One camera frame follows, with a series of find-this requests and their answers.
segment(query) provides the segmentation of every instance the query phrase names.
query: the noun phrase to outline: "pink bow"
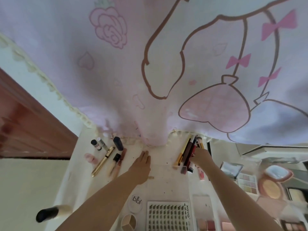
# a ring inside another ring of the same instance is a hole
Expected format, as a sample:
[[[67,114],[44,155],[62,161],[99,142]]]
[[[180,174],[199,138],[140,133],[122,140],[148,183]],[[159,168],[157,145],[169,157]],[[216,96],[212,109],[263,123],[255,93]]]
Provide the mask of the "pink bow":
[[[276,24],[263,23],[261,41],[268,38],[269,35],[279,27],[288,29],[294,29],[297,27],[295,10],[291,10],[280,22]]]
[[[237,63],[239,63],[243,67],[247,67],[249,65],[250,56],[251,54],[247,54],[246,56],[244,56],[239,60],[236,57],[231,56],[226,66],[226,69],[229,69],[230,67],[236,65]]]
[[[281,69],[281,67],[279,67],[279,69],[277,69],[277,70],[276,70],[274,73],[272,73],[272,75],[269,76],[269,77],[263,77],[263,76],[260,77],[258,87],[261,87],[264,83],[266,83],[266,82],[269,81],[269,80],[273,80],[273,79],[277,78],[280,69]]]

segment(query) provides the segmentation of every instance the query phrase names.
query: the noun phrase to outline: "wall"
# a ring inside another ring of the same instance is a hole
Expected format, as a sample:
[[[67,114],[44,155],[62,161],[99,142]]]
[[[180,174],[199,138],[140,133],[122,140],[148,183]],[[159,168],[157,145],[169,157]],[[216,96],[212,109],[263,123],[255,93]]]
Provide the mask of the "wall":
[[[36,214],[52,207],[68,160],[0,160],[0,230],[43,231]]]
[[[17,62],[12,57],[10,47],[0,48],[0,68],[10,75],[30,95],[40,102],[75,135],[79,136],[83,122],[71,112],[62,100],[57,100],[55,92],[50,92],[46,83],[42,83],[36,73],[30,73],[24,62]]]

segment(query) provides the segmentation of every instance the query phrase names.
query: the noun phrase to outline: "hand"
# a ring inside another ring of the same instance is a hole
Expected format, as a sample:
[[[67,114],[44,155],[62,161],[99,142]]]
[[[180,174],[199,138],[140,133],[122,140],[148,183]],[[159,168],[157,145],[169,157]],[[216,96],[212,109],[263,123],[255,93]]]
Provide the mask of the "hand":
[[[200,147],[196,147],[195,154],[190,157],[190,162],[194,163],[196,166],[204,170],[205,167],[214,164],[210,153]]]
[[[145,183],[148,179],[151,171],[151,156],[148,151],[142,151],[140,156],[135,160],[128,172],[132,175],[131,177],[136,180],[137,185]]]

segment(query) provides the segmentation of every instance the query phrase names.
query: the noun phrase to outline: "pink curtain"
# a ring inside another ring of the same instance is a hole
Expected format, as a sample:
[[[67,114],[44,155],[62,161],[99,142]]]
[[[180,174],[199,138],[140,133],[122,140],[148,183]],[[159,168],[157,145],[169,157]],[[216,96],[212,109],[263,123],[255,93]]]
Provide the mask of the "pink curtain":
[[[0,31],[102,132],[308,140],[308,0],[0,0]]]

